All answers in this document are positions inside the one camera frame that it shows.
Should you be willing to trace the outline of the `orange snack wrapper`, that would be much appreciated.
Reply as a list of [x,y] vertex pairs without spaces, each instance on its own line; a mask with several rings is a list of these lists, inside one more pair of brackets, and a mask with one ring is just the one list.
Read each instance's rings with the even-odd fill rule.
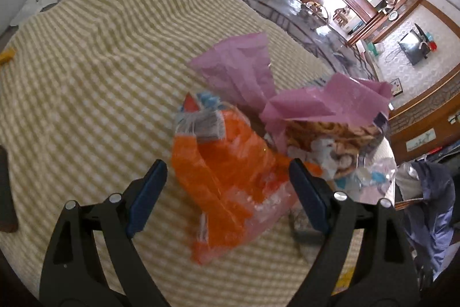
[[209,92],[185,96],[175,118],[172,166],[202,211],[195,262],[209,263],[252,241],[296,204],[290,161],[237,107]]

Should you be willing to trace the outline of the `blue jacket on chair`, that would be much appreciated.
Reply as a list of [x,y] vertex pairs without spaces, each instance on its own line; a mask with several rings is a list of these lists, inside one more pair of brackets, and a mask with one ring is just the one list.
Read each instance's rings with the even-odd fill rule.
[[403,227],[421,266],[429,266],[437,277],[454,229],[451,219],[456,199],[451,173],[443,164],[413,161],[400,164],[395,183],[402,200]]

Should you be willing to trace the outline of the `pretzel snack bag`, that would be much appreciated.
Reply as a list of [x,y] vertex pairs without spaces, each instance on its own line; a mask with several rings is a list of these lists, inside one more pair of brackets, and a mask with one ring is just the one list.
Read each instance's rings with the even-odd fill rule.
[[363,166],[388,131],[380,113],[370,125],[324,121],[291,121],[285,129],[287,153],[300,159],[311,175],[331,181]]

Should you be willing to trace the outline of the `yellow checkered table cloth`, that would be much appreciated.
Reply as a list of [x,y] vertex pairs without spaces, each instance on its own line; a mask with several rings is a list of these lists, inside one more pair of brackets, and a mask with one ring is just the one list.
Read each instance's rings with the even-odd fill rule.
[[1,252],[32,298],[66,201],[99,203],[156,159],[168,181],[133,239],[171,306],[287,306],[309,265],[288,218],[247,245],[198,265],[200,210],[170,165],[176,111],[205,81],[189,62],[226,38],[266,33],[277,91],[333,70],[243,0],[61,0],[32,16],[1,66],[1,146],[18,231]]

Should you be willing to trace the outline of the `wooden tv cabinet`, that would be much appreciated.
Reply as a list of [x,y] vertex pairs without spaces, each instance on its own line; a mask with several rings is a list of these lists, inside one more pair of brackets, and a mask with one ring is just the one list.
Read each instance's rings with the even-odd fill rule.
[[384,80],[383,74],[378,65],[378,61],[373,55],[373,53],[367,47],[367,44],[364,40],[358,40],[356,42],[356,47],[358,48],[359,54],[366,61],[367,65],[373,73],[373,77],[376,81],[382,82]]

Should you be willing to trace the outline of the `pink plastic bag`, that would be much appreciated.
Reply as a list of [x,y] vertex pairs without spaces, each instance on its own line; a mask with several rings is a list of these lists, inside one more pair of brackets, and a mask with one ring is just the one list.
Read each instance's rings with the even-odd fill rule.
[[222,99],[255,111],[277,148],[285,150],[288,121],[321,121],[352,127],[371,125],[388,116],[391,85],[354,79],[342,73],[327,78],[323,87],[275,89],[264,33],[229,37],[189,62]]

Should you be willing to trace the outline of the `wall mounted television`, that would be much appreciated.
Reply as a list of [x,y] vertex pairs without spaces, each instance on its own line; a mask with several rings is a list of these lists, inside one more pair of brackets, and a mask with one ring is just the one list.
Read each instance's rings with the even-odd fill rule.
[[425,33],[416,30],[410,30],[398,42],[398,45],[409,62],[412,65],[417,65],[430,53],[430,48],[427,42],[428,39]]

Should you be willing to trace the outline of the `round wall clock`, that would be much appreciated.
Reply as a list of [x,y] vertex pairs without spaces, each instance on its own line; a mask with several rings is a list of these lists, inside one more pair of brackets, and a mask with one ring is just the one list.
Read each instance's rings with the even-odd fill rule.
[[388,14],[388,20],[390,22],[396,21],[398,19],[398,17],[399,17],[399,14],[398,14],[397,10],[393,10]]

